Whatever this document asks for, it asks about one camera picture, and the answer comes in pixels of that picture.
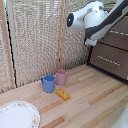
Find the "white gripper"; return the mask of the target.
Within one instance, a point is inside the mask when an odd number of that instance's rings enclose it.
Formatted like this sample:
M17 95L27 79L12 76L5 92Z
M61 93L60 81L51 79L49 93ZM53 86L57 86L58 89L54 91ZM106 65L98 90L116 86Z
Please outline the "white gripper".
M91 39L88 39L88 38L86 38L85 42L84 42L85 45L91 45L91 46L95 46L96 43L97 43L97 40L91 40Z

